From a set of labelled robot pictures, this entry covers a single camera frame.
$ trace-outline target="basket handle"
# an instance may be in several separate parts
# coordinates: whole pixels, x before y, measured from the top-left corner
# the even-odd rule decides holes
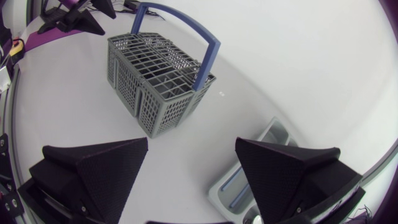
[[[213,66],[213,62],[216,58],[216,55],[217,55],[218,49],[220,48],[221,43],[218,41],[218,39],[213,34],[211,34],[210,31],[208,31],[200,23],[198,23],[196,20],[192,19],[188,15],[186,15],[176,9],[173,9],[171,7],[164,6],[161,4],[151,3],[151,2],[141,2],[140,3],[137,14],[136,14],[136,18],[132,25],[132,29],[131,29],[132,34],[138,33],[139,28],[142,23],[142,20],[144,18],[144,14],[147,11],[148,7],[160,9],[162,11],[168,12],[168,13],[174,15],[175,17],[181,19],[186,24],[188,24],[190,27],[192,27],[196,32],[198,32],[209,43],[209,46],[208,46],[206,54],[205,54],[205,58],[203,59],[203,62],[199,69],[197,79],[195,80],[195,82],[193,84],[193,89],[195,91],[202,89],[203,86],[205,86],[207,76],[210,73],[211,66]]]

